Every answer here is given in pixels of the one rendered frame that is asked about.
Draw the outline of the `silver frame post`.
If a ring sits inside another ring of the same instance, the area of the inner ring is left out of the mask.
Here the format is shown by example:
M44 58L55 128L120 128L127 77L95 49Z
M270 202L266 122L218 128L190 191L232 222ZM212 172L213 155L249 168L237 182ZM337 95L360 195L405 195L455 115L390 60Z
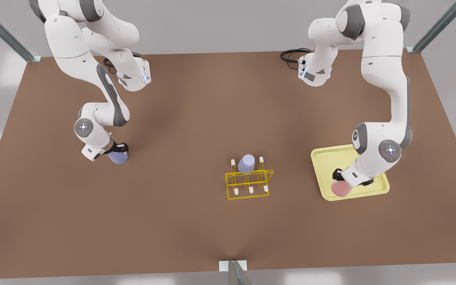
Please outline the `silver frame post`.
M436 23L422 36L414 46L407 47L408 53L421 53L456 18L456 1L445 11Z
M228 285L253 285L247 274L247 261L219 261L219 271L228 273Z
M42 58L40 56L34 56L29 52L1 23L0 38L27 63L39 63L41 61Z

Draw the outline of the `lavender cup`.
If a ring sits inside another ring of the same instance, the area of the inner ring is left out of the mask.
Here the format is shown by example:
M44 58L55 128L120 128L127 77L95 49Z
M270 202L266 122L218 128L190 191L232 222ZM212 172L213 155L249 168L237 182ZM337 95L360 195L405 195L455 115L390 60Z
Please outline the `lavender cup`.
M253 155L246 154L239 161L237 167L240 173L247 175L255 170L255 164L255 157Z
M117 165L121 165L127 162L128 153L127 152L110 152L106 154L112 162Z

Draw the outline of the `pale yellow tray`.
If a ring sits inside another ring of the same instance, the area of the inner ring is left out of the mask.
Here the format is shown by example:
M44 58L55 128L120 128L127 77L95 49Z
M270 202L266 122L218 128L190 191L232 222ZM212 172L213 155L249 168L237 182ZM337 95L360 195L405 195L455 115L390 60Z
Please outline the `pale yellow tray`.
M375 177L373 183L368 186L360 185L354 187L345 197L338 197L331 191L333 172L337 168L346 169L358 156L351 144L317 148L311 152L319 189L324 199L337 201L388 193L390 184L385 173Z

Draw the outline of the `pink cup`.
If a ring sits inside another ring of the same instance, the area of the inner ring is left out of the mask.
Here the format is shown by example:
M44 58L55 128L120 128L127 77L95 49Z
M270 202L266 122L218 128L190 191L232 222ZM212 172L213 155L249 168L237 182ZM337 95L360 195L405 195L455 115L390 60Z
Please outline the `pink cup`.
M331 191L337 197L346 197L353 188L343 180L334 180L331 184Z

